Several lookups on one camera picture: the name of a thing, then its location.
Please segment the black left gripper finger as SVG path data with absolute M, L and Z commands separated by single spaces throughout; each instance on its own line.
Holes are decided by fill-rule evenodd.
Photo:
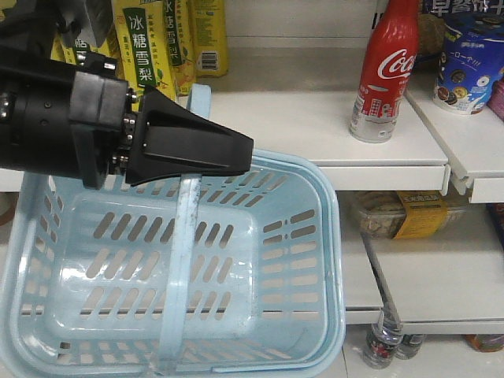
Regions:
M 125 182 L 140 185 L 183 174 L 239 176 L 251 166 L 254 141 L 192 112 L 208 110 L 211 88 L 193 86 L 185 109 L 153 87 L 141 101 Z

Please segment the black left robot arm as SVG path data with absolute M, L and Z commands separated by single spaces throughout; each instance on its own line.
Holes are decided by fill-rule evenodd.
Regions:
M 137 99 L 116 62 L 51 58 L 56 36 L 98 44 L 113 25 L 108 1 L 18 1 L 1 22 L 1 166 L 79 179 L 99 189 L 111 174 L 129 185 L 183 174 L 238 176 L 251 138 L 148 87 Z M 138 111 L 133 104 L 139 101 Z

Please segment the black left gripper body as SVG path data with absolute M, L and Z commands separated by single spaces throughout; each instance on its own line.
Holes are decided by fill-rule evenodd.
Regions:
M 102 188 L 109 174 L 123 175 L 131 186 L 140 184 L 131 170 L 136 93 L 128 81 L 117 78 L 116 65 L 110 57 L 88 53 L 76 68 L 69 125 L 76 156 L 74 177 L 85 188 Z

